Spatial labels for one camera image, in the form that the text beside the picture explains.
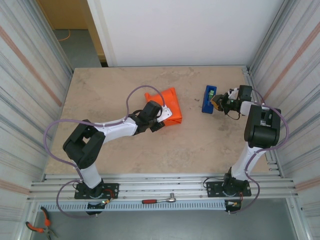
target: metal frame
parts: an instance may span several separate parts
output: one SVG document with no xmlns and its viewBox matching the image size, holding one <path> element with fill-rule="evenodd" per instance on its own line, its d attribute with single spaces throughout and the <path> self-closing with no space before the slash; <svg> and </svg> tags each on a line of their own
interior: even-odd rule
<svg viewBox="0 0 320 240">
<path fill-rule="evenodd" d="M 282 9 L 282 12 L 279 12 L 278 15 L 280 15 L 282 13 L 282 15 L 284 16 L 279 16 L 279 18 L 281 18 L 281 23 L 284 21 L 285 16 L 288 14 L 288 11 L 294 6 L 294 4 L 296 3 L 296 0 L 292 0 L 292 1 L 285 1 L 283 3 L 283 5 L 286 5 L 285 9 Z M 272 31 L 272 36 L 270 35 L 269 38 L 274 37 L 275 33 L 274 31 Z M 261 60 L 261 56 L 259 55 L 259 58 L 255 57 L 255 60 L 257 62 L 259 62 Z M 249 72 L 247 67 L 243 67 L 242 68 L 242 73 L 245 79 L 246 84 L 252 86 L 253 88 L 255 88 L 254 85 L 254 81 L 253 81 L 253 77 L 252 77 L 252 73 Z M 252 93 L 252 97 L 253 100 L 256 102 L 261 103 L 261 100 L 259 98 L 259 96 L 257 95 L 256 92 Z M 266 156 L 266 160 L 268 162 L 268 164 L 276 164 L 277 166 L 277 170 L 279 172 L 279 176 L 282 179 L 287 179 L 284 176 L 284 171 L 283 168 L 279 162 L 279 156 L 277 151 L 272 150 L 272 151 L 267 151 L 265 153 Z M 306 217 L 304 215 L 304 213 L 301 210 L 301 205 L 299 204 L 299 199 L 298 198 L 292 198 L 292 197 L 286 197 L 286 203 L 290 212 L 290 216 L 294 225 L 294 229 L 296 232 L 296 235 L 298 237 L 299 240 L 313 240 L 311 231 L 310 231 L 310 227 L 307 223 Z"/>
<path fill-rule="evenodd" d="M 294 8 L 297 3 L 299 3 L 298 0 L 283 0 L 279 11 L 277 12 L 271 26 L 269 27 L 259 49 L 257 50 L 249 66 L 250 74 L 254 74 L 256 72 L 257 66 L 260 64 L 261 60 L 266 54 L 266 51 L 269 48 L 271 42 L 274 40 L 274 38 L 277 37 L 279 29 L 284 26 L 284 22 L 286 21 L 288 14 L 290 14 L 291 9 Z"/>
<path fill-rule="evenodd" d="M 274 161 L 268 161 L 271 171 L 266 173 L 253 173 L 251 176 L 260 183 L 261 193 L 260 198 L 274 199 L 274 198 L 286 198 L 294 199 L 298 195 L 295 190 L 295 185 L 292 179 L 281 178 L 278 170 L 278 166 Z M 216 202 L 220 203 L 224 200 L 238 199 L 238 197 L 218 197 L 208 198 L 207 190 L 203 187 L 203 181 L 206 178 L 212 177 L 210 181 L 218 181 L 222 179 L 223 173 L 166 173 L 166 174 L 143 174 L 143 173 L 128 173 L 128 174 L 103 174 L 101 175 L 105 183 L 119 183 L 118 199 L 114 199 L 111 203 L 113 205 L 129 205 L 123 211 L 137 211 L 141 210 L 141 200 L 143 199 L 164 199 L 169 196 L 170 193 L 174 193 L 177 204 L 189 204 L 187 207 L 181 207 L 178 210 L 224 210 L 223 207 L 210 207 L 208 203 Z M 34 182 L 30 189 L 30 195 L 27 198 L 26 208 L 23 214 L 23 223 L 28 220 L 34 222 L 40 206 L 54 206 L 56 205 L 56 196 L 63 184 L 66 182 L 77 179 L 76 174 L 47 174 L 44 177 L 43 182 Z M 246 199 L 252 199 L 257 194 L 257 186 L 251 182 L 251 197 Z M 72 185 L 66 186 L 59 198 L 59 203 L 63 205 L 63 209 L 66 211 L 86 211 L 85 207 L 79 207 L 74 210 L 74 205 L 86 205 L 92 200 L 76 200 L 74 199 L 74 188 Z M 193 203 L 201 204 L 202 206 L 192 205 Z M 162 210 L 177 210 L 177 207 L 170 206 L 169 203 L 164 206 Z M 105 211 L 114 211 L 115 209 L 106 209 Z M 52 207 L 50 211 L 56 211 L 55 207 Z M 24 224 L 21 223 L 21 240 L 29 239 L 31 231 L 27 231 Z"/>
<path fill-rule="evenodd" d="M 55 202 L 42 202 L 39 208 L 45 207 L 50 212 L 59 212 Z M 60 204 L 63 211 L 68 212 L 96 212 L 88 208 L 87 202 L 64 202 Z M 171 211 L 171 210 L 226 210 L 224 200 L 182 200 L 177 202 L 159 202 L 158 204 L 142 204 L 141 201 L 114 201 L 99 209 L 102 212 L 127 212 L 127 211 Z"/>
</svg>

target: orange pliers handle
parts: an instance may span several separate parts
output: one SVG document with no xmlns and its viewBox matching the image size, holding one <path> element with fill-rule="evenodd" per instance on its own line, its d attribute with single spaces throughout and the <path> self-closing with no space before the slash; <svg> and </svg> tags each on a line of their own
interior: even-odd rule
<svg viewBox="0 0 320 240">
<path fill-rule="evenodd" d="M 47 211 L 47 209 L 45 209 L 43 206 L 40 208 L 42 210 L 42 212 L 44 213 L 44 225 L 46 227 L 49 227 L 51 225 L 51 221 L 49 220 L 49 213 Z M 25 225 L 27 226 L 28 229 L 30 229 L 31 231 L 34 232 L 38 232 L 38 233 L 44 233 L 45 229 L 44 228 L 40 228 L 40 227 L 34 227 L 30 222 L 26 221 Z"/>
</svg>

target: pliers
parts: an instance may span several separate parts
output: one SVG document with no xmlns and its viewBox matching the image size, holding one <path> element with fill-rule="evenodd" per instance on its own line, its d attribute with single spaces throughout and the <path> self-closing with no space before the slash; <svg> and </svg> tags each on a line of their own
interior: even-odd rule
<svg viewBox="0 0 320 240">
<path fill-rule="evenodd" d="M 34 227 L 32 226 L 32 224 L 28 221 L 25 222 L 25 225 L 27 226 L 28 229 L 30 229 L 31 231 L 34 232 L 38 232 L 38 233 L 45 233 L 46 237 L 51 240 L 50 234 L 53 234 L 56 238 L 58 238 L 58 236 L 55 234 L 54 231 L 52 231 L 49 226 L 51 225 L 51 221 L 49 220 L 49 213 L 47 211 L 47 209 L 45 209 L 43 206 L 40 208 L 43 213 L 44 213 L 44 225 L 46 226 L 45 228 L 39 228 L 39 227 Z"/>
</svg>

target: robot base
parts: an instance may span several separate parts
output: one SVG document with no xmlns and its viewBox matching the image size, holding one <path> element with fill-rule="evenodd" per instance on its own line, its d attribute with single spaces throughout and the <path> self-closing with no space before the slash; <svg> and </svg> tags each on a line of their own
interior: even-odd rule
<svg viewBox="0 0 320 240">
<path fill-rule="evenodd" d="M 117 199 L 119 194 L 119 183 L 100 183 L 94 189 L 89 188 L 84 183 L 76 185 L 74 198 L 75 199 Z"/>
<path fill-rule="evenodd" d="M 223 181 L 209 181 L 206 183 L 206 192 L 208 194 L 208 198 L 240 197 L 240 192 L 242 192 L 243 197 L 251 196 L 249 183 L 247 183 L 244 190 L 239 191 L 236 187 L 232 186 L 226 190 Z"/>
</svg>

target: doorway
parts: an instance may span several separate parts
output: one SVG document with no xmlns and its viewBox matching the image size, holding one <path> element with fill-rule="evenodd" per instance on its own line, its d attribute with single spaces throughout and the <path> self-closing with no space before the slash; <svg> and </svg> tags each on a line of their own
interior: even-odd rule
<svg viewBox="0 0 320 240">
<path fill-rule="evenodd" d="M 36 0 L 73 68 L 107 67 L 86 0 Z"/>
</svg>

